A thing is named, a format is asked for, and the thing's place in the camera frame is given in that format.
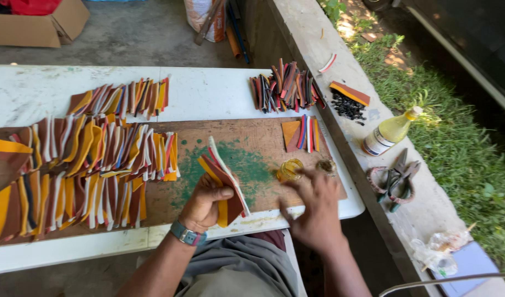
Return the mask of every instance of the scissors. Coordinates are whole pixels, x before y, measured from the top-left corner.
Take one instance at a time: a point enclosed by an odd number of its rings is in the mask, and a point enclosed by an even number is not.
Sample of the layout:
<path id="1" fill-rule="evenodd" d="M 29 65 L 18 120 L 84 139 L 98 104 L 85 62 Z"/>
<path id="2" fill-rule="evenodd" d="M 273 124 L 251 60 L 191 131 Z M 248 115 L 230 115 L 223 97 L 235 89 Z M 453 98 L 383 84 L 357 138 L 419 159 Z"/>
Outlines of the scissors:
<path id="1" fill-rule="evenodd" d="M 411 162 L 409 165 L 406 165 L 407 153 L 408 153 L 407 148 L 401 152 L 394 168 L 390 169 L 386 166 L 381 166 L 381 167 L 373 167 L 372 169 L 368 170 L 367 178 L 368 181 L 370 182 L 370 185 L 375 191 L 381 194 L 377 198 L 377 202 L 379 203 L 382 202 L 386 197 L 388 197 L 390 200 L 394 202 L 390 207 L 391 213 L 394 213 L 401 206 L 401 204 L 407 204 L 409 202 L 412 202 L 412 200 L 414 200 L 416 197 L 416 190 L 414 188 L 414 184 L 412 183 L 412 178 L 414 178 L 416 173 L 421 168 L 421 162 L 414 161 Z M 373 173 L 383 170 L 387 170 L 388 173 L 387 182 L 384 189 L 382 189 L 375 183 L 372 176 Z M 405 182 L 405 180 L 406 184 L 403 190 L 403 194 L 399 195 L 400 198 L 394 196 L 392 194 L 392 191 L 402 182 Z"/>

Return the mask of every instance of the watch strap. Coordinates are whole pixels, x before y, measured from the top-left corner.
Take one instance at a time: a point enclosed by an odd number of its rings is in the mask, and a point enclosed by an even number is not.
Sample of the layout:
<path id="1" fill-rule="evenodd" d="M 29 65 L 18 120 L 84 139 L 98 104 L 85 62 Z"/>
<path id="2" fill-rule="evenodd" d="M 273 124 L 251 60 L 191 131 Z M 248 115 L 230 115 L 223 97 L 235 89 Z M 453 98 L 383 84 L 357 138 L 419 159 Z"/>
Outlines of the watch strap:
<path id="1" fill-rule="evenodd" d="M 207 234 L 197 233 L 195 231 L 187 229 L 178 220 L 175 220 L 171 227 L 170 232 L 173 233 L 180 241 L 191 246 L 203 245 L 206 241 Z"/>

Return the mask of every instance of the concrete ledge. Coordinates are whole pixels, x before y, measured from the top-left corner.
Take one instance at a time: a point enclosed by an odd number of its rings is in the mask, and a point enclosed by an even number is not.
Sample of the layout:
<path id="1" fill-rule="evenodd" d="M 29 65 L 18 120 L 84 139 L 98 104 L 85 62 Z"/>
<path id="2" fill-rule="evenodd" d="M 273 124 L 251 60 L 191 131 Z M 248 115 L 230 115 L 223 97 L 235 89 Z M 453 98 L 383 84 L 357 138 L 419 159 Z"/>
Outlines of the concrete ledge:
<path id="1" fill-rule="evenodd" d="M 423 265 L 420 262 L 411 260 L 413 250 L 410 248 L 410 241 L 418 238 L 427 242 L 433 233 L 465 230 L 466 226 L 408 138 L 379 157 L 369 156 L 361 150 L 362 139 L 381 121 L 393 115 L 381 103 L 379 95 L 339 33 L 315 0 L 248 0 L 243 4 L 247 11 L 247 36 L 249 42 L 255 44 L 252 54 L 257 58 L 257 67 L 268 68 L 276 63 L 277 58 L 286 59 L 292 56 L 300 68 L 311 71 L 328 102 L 333 98 L 328 87 L 333 80 L 344 80 L 349 87 L 371 97 L 365 126 L 339 117 L 330 106 L 321 110 L 323 120 L 404 281 L 432 279 L 428 272 L 421 272 Z M 265 28 L 270 28 L 273 23 L 277 24 L 279 33 L 276 30 L 265 31 Z M 287 52 L 275 55 L 283 49 L 279 45 L 280 38 L 285 39 L 290 55 Z M 328 62 L 332 53 L 337 54 L 335 63 L 325 73 L 319 73 L 318 70 Z M 418 194 L 414 202 L 402 206 L 395 213 L 389 213 L 389 202 L 376 202 L 376 194 L 366 179 L 366 172 L 371 167 L 393 165 L 395 158 L 405 147 L 408 148 L 408 162 L 422 162 L 421 170 L 414 179 Z M 413 296 L 441 296 L 435 286 L 412 289 L 410 292 Z M 480 296 L 481 292 L 505 296 L 505 282 L 501 279 L 488 280 L 467 296 Z"/>

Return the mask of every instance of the grass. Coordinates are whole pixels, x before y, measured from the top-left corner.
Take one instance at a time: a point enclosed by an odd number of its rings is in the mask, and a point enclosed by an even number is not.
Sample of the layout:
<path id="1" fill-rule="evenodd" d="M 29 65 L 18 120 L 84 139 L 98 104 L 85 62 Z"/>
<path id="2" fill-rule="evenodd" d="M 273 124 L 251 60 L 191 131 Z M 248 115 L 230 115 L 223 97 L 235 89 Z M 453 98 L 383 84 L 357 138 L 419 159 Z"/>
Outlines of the grass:
<path id="1" fill-rule="evenodd" d="M 413 65 L 411 71 L 384 58 L 403 37 L 386 34 L 368 43 L 360 37 L 366 20 L 354 16 L 356 33 L 346 40 L 381 101 L 395 114 L 420 105 L 424 114 L 408 133 L 436 181 L 471 234 L 505 272 L 505 157 L 489 131 L 473 122 L 473 106 L 454 93 L 454 85 L 436 69 Z"/>

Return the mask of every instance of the stack of leather strips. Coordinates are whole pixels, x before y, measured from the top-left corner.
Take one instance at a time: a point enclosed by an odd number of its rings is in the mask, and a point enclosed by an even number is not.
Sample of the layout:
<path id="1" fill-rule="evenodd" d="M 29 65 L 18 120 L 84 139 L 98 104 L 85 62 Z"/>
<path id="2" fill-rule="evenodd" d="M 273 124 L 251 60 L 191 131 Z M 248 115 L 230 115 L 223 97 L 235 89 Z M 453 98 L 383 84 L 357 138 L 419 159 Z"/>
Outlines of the stack of leather strips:
<path id="1" fill-rule="evenodd" d="M 282 123 L 283 140 L 285 141 L 288 153 L 297 150 L 307 150 L 320 152 L 320 133 L 317 119 L 307 115 L 302 116 L 302 120 Z"/>
<path id="2" fill-rule="evenodd" d="M 0 140 L 0 243 L 41 240 L 83 221 L 138 228 L 146 218 L 146 182 L 181 176 L 177 133 L 154 133 L 114 113 L 44 118 L 10 140 Z"/>
<path id="3" fill-rule="evenodd" d="M 212 136 L 209 137 L 209 153 L 212 159 L 203 154 L 201 158 L 197 159 L 199 164 L 208 172 L 218 187 L 229 186 L 234 190 L 232 198 L 218 201 L 217 204 L 219 211 L 217 224 L 224 228 L 229 226 L 239 215 L 248 217 L 250 211 L 241 192 L 238 180 L 232 175 L 230 169 L 223 163 L 223 160 L 217 153 L 216 143 Z"/>
<path id="4" fill-rule="evenodd" d="M 309 107 L 317 102 L 322 108 L 326 107 L 325 100 L 317 91 L 318 87 L 309 71 L 299 71 L 295 61 L 283 64 L 280 58 L 279 62 L 278 69 L 271 66 L 270 77 L 262 74 L 259 77 L 249 78 L 256 109 L 265 114 L 287 109 L 296 112 L 301 108 L 309 110 Z"/>
<path id="5" fill-rule="evenodd" d="M 154 83 L 153 79 L 143 78 L 139 82 L 121 84 L 113 88 L 113 84 L 104 84 L 95 90 L 71 96 L 71 105 L 67 114 L 115 114 L 125 119 L 126 114 L 134 117 L 142 114 L 147 120 L 158 116 L 168 106 L 169 79 Z"/>

